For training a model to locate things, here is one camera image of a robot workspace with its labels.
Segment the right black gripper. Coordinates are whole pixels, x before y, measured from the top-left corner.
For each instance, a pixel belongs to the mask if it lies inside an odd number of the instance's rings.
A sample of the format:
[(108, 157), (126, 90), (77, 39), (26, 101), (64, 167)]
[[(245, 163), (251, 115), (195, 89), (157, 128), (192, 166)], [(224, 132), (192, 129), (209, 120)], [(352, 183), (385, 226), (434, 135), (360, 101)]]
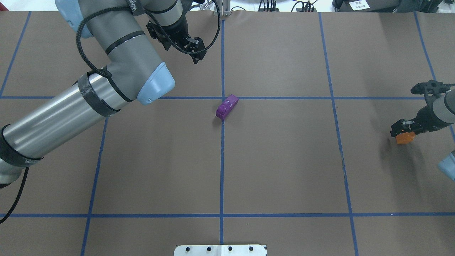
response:
[(390, 135), (392, 138), (403, 134), (414, 132), (416, 135), (425, 132), (435, 132), (443, 128), (443, 122), (434, 115), (431, 107), (425, 106), (417, 112), (415, 118), (408, 120), (398, 120), (391, 125)]

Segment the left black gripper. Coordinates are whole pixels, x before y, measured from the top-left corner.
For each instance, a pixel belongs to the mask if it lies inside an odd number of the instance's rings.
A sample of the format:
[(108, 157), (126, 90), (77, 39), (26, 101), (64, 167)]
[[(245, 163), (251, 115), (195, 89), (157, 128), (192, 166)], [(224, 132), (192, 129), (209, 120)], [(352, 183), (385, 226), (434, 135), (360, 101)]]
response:
[(153, 39), (157, 39), (166, 51), (170, 47), (176, 45), (185, 52), (198, 52), (201, 53), (191, 54), (193, 63), (197, 64), (200, 60), (203, 60), (207, 51), (202, 38), (190, 37), (188, 33), (188, 23), (185, 15), (182, 15), (175, 24), (169, 26), (162, 26), (162, 30), (166, 32), (168, 38), (162, 33), (161, 29), (157, 24), (153, 23), (153, 19), (148, 21), (146, 25), (147, 30)]

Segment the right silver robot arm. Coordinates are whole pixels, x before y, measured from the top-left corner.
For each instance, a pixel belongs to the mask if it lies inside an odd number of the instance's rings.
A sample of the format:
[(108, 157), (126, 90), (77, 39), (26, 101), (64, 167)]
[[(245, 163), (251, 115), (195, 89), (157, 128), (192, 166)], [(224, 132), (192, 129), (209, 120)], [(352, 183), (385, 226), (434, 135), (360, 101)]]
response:
[(450, 90), (442, 95), (426, 95), (426, 106), (419, 109), (416, 117), (400, 119), (391, 125), (390, 135), (397, 144), (409, 144), (426, 132), (435, 132), (455, 123), (455, 94)]

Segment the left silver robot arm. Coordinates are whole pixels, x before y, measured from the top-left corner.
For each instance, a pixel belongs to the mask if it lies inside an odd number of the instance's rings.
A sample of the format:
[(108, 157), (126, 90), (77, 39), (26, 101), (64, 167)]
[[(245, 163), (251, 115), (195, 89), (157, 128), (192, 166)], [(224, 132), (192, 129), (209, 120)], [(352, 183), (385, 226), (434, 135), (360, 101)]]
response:
[(57, 0), (90, 71), (18, 121), (1, 128), (1, 188), (45, 155), (128, 103), (148, 105), (175, 80), (135, 19), (150, 18), (150, 36), (202, 60), (207, 48), (188, 34), (191, 0)]

